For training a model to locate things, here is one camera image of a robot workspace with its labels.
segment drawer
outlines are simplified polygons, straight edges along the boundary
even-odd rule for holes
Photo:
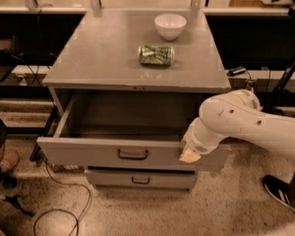
[[[186,93],[76,92],[54,137],[37,142],[59,165],[219,171],[222,153],[197,165],[179,161],[180,141],[201,101]]]
[[[135,187],[192,189],[197,182],[195,172],[144,171],[94,168],[86,170],[88,181],[94,187]]]

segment foot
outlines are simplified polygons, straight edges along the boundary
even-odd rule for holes
[[[273,176],[267,175],[263,179],[263,183],[265,189],[268,191],[271,197],[273,197],[276,201],[292,209],[295,212],[295,208],[291,206],[287,192],[289,189],[289,185]]]
[[[6,152],[0,162],[1,172],[6,173],[13,170],[18,164],[20,156],[16,151]]]

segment bowl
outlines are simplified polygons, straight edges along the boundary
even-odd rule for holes
[[[187,21],[178,14],[161,14],[154,20],[157,32],[165,40],[176,39],[185,29]]]

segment can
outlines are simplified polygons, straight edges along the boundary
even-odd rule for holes
[[[141,64],[170,66],[174,60],[174,47],[144,44],[139,46],[138,54]]]

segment concrete floor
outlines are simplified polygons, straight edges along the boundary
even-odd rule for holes
[[[0,228],[12,236],[33,235],[38,217],[53,208],[80,216],[88,192],[83,187],[53,182],[44,164],[29,161],[36,136],[9,136],[7,152],[15,149],[21,161],[14,175],[22,206],[34,217],[0,201]],[[261,183],[272,174],[289,182],[295,164],[254,145],[228,139],[232,147],[220,173],[201,172],[192,192],[141,189],[95,189],[83,173],[53,173],[64,183],[86,185],[90,205],[80,221],[79,235],[295,235],[295,214],[273,200]],[[36,225],[36,235],[69,235],[75,224],[66,213],[53,212]]]

